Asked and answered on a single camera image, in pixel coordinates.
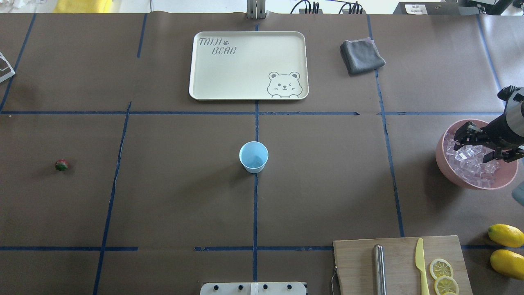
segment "light blue cup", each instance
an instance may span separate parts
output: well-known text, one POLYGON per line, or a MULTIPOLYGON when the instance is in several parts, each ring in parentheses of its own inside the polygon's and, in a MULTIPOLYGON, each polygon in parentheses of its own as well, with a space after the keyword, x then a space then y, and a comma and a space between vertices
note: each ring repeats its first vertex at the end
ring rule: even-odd
POLYGON ((258 173, 266 166, 269 153, 260 142, 250 141, 240 148, 238 157, 248 172, 258 173))

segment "strawberry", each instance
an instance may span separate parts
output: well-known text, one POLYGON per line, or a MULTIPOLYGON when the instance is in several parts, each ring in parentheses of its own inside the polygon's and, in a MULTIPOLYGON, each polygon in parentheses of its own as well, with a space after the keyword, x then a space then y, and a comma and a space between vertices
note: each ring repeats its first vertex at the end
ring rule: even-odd
POLYGON ((64 159, 60 159, 58 160, 55 164, 54 164, 54 167, 58 170, 58 171, 64 171, 66 170, 67 168, 69 168, 69 163, 64 160, 64 159))

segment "lemon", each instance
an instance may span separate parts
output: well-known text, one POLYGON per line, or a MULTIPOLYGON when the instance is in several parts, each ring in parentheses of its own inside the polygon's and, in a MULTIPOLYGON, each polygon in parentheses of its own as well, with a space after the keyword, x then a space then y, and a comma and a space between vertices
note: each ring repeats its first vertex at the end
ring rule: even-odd
POLYGON ((493 252, 489 262, 498 273, 517 280, 524 280, 524 256, 500 249, 493 252))
POLYGON ((435 281, 435 292, 437 295, 444 295, 448 292, 459 294, 459 286, 457 282, 452 277, 441 276, 438 277, 435 281))
POLYGON ((441 276, 453 278, 453 268, 451 267, 451 264, 440 258, 435 259, 429 264, 429 273, 435 280, 441 276))
POLYGON ((492 241, 506 247, 517 248, 524 244, 524 234, 520 229, 511 225, 492 225, 488 229, 488 235, 492 241))

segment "yellow object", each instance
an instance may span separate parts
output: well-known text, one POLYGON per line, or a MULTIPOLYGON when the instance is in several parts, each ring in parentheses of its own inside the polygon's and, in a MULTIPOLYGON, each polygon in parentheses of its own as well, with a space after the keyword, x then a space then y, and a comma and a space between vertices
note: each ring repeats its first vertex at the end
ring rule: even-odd
POLYGON ((488 229, 489 238, 506 247, 520 247, 524 244, 524 233, 520 229, 507 225, 496 224, 488 229))
POLYGON ((493 252, 489 262, 498 273, 517 280, 524 280, 524 256, 500 249, 493 252))
POLYGON ((451 267, 451 264, 440 258, 435 259, 429 264, 429 273, 435 280, 441 276, 453 278, 453 268, 451 267))
POLYGON ((424 240, 419 238, 417 240, 417 247, 415 248, 415 266, 420 271, 420 289, 422 295, 429 295, 428 279, 425 272, 424 260, 424 240))
POLYGON ((437 295, 444 295, 448 292, 459 295, 459 286, 452 277, 441 276, 435 281, 435 292, 437 295))
POLYGON ((112 0, 58 0, 54 13, 108 13, 112 0))

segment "pink bowl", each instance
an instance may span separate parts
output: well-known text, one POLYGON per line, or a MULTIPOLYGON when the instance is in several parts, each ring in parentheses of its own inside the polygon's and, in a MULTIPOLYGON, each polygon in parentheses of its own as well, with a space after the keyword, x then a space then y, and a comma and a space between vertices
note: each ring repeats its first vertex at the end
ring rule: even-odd
POLYGON ((460 128, 464 123, 467 121, 471 121, 475 123, 478 127, 484 127, 488 125, 488 122, 484 122, 481 120, 475 120, 475 119, 467 119, 467 120, 460 120, 455 123, 453 123, 440 137, 439 143, 436 145, 436 163, 439 166, 440 171, 444 176, 446 176, 447 179, 449 179, 452 183, 465 188, 471 188, 471 189, 499 189, 503 188, 506 185, 510 184, 513 179, 515 179, 515 176, 517 176, 517 169, 519 166, 518 161, 513 161, 510 163, 502 162, 500 164, 500 168, 495 171, 495 183, 490 188, 480 187, 473 185, 471 183, 468 183, 464 179, 462 179, 459 175, 451 169, 451 166, 446 158, 446 153, 444 151, 444 137, 446 133, 455 133, 458 128, 460 128))

